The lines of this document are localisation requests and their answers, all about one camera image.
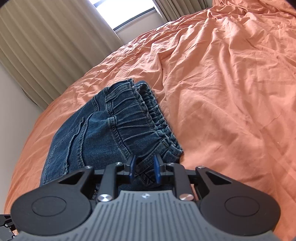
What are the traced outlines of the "blue denim jeans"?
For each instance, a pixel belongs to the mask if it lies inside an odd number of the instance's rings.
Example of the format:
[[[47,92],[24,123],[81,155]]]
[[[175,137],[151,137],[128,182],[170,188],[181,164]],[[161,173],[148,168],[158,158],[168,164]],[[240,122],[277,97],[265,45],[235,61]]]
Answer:
[[[85,166],[96,170],[136,156],[132,184],[120,190],[156,190],[155,154],[176,163],[183,150],[149,85],[132,79],[104,88],[65,121],[55,133],[41,185]]]

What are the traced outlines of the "orange bed sheet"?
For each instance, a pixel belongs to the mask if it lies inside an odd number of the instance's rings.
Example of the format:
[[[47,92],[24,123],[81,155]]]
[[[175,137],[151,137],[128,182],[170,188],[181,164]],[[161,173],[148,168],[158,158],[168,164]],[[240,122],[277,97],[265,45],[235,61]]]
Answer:
[[[86,72],[37,119],[5,213],[39,185],[62,123],[128,78],[152,88],[186,168],[204,165],[272,195],[281,208],[276,235],[295,237],[295,9],[286,1],[214,1],[138,36]]]

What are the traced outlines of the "beige left curtain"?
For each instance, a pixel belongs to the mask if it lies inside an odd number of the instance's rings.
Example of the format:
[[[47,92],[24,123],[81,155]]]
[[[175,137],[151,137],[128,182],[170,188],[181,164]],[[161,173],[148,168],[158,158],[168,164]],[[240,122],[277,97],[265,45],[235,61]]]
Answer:
[[[41,109],[122,46],[89,1],[7,1],[1,64]]]

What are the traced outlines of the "beige curtain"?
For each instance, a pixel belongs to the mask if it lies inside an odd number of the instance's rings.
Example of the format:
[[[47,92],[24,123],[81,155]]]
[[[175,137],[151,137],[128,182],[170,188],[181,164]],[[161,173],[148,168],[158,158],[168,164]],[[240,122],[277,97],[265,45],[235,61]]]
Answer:
[[[122,46],[89,1],[7,1],[1,64],[41,109]]]
[[[157,12],[165,22],[194,14],[212,6],[212,1],[206,0],[155,0],[153,1]]]

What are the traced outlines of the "beige right curtain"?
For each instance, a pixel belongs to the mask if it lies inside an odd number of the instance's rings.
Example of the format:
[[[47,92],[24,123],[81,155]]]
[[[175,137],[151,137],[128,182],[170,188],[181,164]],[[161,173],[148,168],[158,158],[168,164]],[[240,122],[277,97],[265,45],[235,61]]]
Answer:
[[[212,1],[206,0],[155,0],[153,1],[157,12],[165,22],[194,14],[212,6]]]

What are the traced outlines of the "window with dark frame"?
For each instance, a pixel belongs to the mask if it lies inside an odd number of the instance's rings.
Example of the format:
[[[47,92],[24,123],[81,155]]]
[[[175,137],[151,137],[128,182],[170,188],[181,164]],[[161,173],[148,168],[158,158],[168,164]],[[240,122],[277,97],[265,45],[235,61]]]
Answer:
[[[153,1],[144,0],[90,0],[90,3],[113,30],[155,10]]]

